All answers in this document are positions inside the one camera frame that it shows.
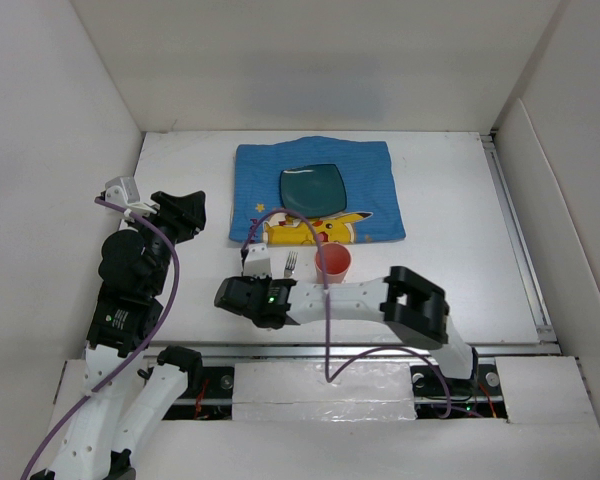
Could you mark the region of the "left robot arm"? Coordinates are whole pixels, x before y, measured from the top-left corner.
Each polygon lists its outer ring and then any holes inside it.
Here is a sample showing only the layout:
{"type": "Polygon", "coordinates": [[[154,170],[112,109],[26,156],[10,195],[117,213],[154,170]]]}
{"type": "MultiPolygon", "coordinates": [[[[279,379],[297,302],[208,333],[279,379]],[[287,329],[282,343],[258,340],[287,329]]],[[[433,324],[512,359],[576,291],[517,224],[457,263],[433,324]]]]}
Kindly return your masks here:
{"type": "Polygon", "coordinates": [[[206,224],[204,192],[156,192],[151,204],[117,199],[111,189],[96,203],[123,215],[126,228],[101,248],[102,285],[86,337],[81,398],[51,428],[27,464],[25,479],[133,479],[150,436],[180,396],[203,388],[199,352],[165,348],[154,367],[141,368],[148,344],[172,305],[158,300],[169,273],[180,273],[175,247],[206,224]],[[51,464],[33,468],[58,432],[51,464]]]}

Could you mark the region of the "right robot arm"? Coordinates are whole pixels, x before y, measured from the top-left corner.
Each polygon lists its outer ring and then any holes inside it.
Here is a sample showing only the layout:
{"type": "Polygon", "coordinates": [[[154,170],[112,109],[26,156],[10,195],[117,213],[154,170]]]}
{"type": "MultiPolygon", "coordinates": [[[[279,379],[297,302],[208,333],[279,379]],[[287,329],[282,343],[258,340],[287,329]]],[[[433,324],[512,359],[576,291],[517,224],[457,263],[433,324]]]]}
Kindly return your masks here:
{"type": "Polygon", "coordinates": [[[262,329],[326,320],[382,324],[403,345],[429,352],[451,392],[466,393],[479,379],[477,352],[453,325],[445,291],[403,266],[391,267],[378,279],[329,287],[293,279],[229,277],[216,292],[214,306],[262,329]]]}

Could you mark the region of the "blue Pikachu cloth placemat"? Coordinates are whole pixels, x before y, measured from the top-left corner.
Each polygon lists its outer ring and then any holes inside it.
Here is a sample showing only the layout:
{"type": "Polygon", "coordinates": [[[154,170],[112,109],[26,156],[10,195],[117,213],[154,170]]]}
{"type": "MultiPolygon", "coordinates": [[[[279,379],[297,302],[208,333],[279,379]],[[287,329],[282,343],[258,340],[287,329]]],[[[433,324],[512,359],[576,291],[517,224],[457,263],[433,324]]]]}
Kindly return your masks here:
{"type": "Polygon", "coordinates": [[[238,146],[230,240],[254,226],[269,244],[404,239],[387,144],[311,136],[238,146]]]}

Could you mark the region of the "teal plate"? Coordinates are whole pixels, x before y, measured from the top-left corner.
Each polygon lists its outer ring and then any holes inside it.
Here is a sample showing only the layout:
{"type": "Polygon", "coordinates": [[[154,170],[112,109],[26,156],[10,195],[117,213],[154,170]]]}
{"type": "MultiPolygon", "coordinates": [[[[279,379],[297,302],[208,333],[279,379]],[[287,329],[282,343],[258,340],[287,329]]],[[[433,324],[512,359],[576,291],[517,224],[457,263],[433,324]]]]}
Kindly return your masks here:
{"type": "Polygon", "coordinates": [[[346,187],[335,164],[283,170],[279,186],[283,207],[307,218],[326,217],[347,207],[346,187]]]}

